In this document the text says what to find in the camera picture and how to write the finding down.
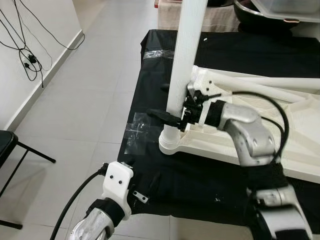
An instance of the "table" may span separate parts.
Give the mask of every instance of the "table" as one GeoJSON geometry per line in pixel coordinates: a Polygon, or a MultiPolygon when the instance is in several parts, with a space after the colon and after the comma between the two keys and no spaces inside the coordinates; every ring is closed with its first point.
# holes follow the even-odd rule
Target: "table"
{"type": "MultiPolygon", "coordinates": [[[[141,43],[141,70],[117,159],[134,162],[136,190],[149,197],[149,204],[143,204],[130,194],[132,213],[244,226],[247,195],[241,167],[183,152],[164,155],[159,150],[163,125],[146,111],[166,109],[168,93],[161,86],[170,82],[176,38],[176,31],[150,30],[141,43]],[[150,52],[157,54],[144,58],[150,52]]],[[[319,52],[315,38],[203,32],[195,64],[267,77],[319,78],[319,52]]],[[[288,180],[313,233],[320,234],[320,184],[288,180]]]]}

